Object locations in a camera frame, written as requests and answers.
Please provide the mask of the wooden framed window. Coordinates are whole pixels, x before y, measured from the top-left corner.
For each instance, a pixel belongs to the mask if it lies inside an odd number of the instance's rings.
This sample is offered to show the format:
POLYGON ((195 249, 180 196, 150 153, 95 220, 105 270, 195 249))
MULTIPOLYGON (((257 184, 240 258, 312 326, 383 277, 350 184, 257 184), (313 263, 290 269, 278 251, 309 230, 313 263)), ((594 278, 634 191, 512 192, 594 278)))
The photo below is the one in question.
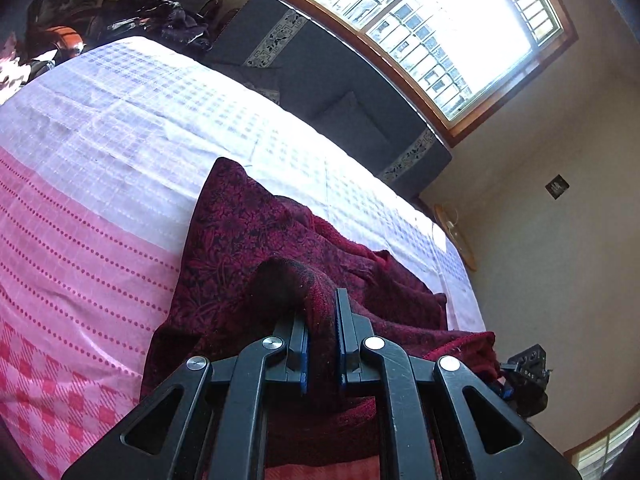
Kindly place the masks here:
POLYGON ((378 68, 456 146, 577 39, 561 0, 283 0, 378 68))

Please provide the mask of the pink white bedspread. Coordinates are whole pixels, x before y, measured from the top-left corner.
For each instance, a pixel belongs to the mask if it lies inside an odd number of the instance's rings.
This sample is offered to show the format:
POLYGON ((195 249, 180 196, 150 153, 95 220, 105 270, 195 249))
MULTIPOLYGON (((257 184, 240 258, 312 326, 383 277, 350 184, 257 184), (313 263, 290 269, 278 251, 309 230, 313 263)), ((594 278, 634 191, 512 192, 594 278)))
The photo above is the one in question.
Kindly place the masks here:
POLYGON ((480 332, 435 223, 273 102, 141 37, 65 62, 1 107, 1 418, 57 479, 137 403, 216 159, 388 250, 480 332))

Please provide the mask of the maroon floral garment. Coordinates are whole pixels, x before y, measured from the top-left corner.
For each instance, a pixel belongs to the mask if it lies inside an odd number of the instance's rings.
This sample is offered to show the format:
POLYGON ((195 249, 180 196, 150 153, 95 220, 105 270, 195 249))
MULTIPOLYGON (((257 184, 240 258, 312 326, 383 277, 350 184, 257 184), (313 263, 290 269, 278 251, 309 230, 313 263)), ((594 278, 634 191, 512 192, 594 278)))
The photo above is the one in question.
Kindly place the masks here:
POLYGON ((447 326, 447 298, 389 252, 344 237, 306 206, 267 191, 243 167, 217 159, 192 216, 166 321, 146 356, 151 393, 190 356, 236 356, 300 315, 309 330, 308 391, 279 401, 268 422, 267 465, 326 468, 378 454, 370 398, 353 399, 338 372, 335 293, 375 333, 426 360, 450 354, 483 382, 498 379, 491 332, 447 326))

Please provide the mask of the wall switch plate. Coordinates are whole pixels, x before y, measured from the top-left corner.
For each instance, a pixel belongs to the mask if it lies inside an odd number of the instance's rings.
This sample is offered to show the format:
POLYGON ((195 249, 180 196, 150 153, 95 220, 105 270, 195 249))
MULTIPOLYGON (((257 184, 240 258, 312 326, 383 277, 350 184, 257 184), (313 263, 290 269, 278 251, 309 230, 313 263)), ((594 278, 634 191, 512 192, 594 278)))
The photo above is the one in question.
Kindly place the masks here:
POLYGON ((557 200, 570 188, 570 185, 567 180, 558 174, 544 188, 554 200, 557 200))

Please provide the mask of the dark grey headboard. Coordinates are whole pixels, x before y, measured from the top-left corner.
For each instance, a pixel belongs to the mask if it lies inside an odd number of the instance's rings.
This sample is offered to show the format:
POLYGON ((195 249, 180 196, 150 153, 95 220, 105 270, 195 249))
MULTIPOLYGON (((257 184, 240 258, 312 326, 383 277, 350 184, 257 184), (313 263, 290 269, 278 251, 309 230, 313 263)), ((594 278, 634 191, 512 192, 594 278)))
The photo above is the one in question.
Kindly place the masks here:
POLYGON ((276 90, 280 107, 310 126, 354 92, 390 144, 381 166, 356 160, 406 200, 417 198, 451 162, 432 125, 377 68, 281 0, 248 0, 204 62, 237 81, 276 90))

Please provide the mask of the grey pillow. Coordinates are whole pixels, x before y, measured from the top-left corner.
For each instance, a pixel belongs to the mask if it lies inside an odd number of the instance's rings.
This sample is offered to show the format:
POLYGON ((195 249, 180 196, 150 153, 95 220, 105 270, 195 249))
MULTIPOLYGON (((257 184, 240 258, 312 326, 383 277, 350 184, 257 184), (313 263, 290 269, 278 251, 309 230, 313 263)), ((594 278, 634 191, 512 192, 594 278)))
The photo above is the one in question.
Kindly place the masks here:
POLYGON ((386 137, 362 109, 354 92, 346 93, 317 115, 311 125, 363 166, 381 166, 390 154, 386 137))

